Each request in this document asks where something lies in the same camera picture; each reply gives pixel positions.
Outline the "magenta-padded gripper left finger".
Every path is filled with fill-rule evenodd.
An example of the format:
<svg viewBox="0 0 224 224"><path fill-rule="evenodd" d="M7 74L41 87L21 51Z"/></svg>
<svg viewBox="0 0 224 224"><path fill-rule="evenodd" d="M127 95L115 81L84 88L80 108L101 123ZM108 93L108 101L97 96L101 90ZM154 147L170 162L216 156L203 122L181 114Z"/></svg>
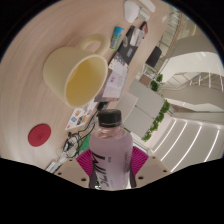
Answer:
<svg viewBox="0 0 224 224"><path fill-rule="evenodd" d="M55 175L81 187L88 188L91 179L91 153L85 151L77 158L69 158L55 172Z"/></svg>

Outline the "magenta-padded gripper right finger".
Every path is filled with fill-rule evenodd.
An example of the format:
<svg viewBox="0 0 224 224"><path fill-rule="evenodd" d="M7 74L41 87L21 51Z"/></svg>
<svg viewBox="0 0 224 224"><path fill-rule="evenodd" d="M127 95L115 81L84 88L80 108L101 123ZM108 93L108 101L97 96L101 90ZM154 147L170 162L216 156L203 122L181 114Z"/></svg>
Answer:
<svg viewBox="0 0 224 224"><path fill-rule="evenodd" d="M148 156L139 148L133 147L130 172L132 188L143 187L170 174L168 168L156 156Z"/></svg>

